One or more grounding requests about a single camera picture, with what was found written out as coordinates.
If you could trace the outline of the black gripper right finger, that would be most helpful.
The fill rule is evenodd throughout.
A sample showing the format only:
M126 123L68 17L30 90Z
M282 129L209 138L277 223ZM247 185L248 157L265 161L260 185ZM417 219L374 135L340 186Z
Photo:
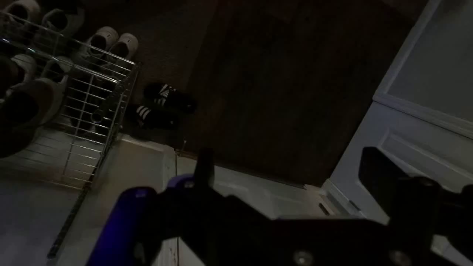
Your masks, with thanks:
M458 192L427 176L410 176L374 147L362 150L359 182L389 216L392 251L411 262L435 262L433 237L445 237L469 260L473 259L473 185Z

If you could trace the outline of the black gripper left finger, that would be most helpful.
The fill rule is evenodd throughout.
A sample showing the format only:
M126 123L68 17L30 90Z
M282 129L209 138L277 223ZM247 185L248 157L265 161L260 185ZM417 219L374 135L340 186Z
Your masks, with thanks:
M210 148L198 154L197 166L194 170L194 185L197 188L212 186L214 181L214 157Z

